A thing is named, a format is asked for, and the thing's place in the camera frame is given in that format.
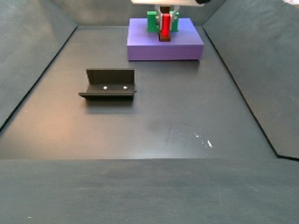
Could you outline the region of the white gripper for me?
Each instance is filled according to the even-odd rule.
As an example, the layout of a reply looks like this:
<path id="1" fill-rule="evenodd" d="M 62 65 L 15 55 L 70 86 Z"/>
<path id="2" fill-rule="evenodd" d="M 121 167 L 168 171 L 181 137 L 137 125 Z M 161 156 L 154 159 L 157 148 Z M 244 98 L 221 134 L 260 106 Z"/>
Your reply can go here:
<path id="1" fill-rule="evenodd" d="M 161 30 L 161 22 L 162 22 L 162 13 L 161 13 L 161 5 L 174 5 L 169 11 L 170 14 L 170 31 L 176 32 L 178 30 L 178 18 L 180 18 L 180 6 L 202 6 L 210 0 L 130 0 L 133 4 L 154 4 L 153 8 L 156 11 L 156 27 L 157 31 Z"/>

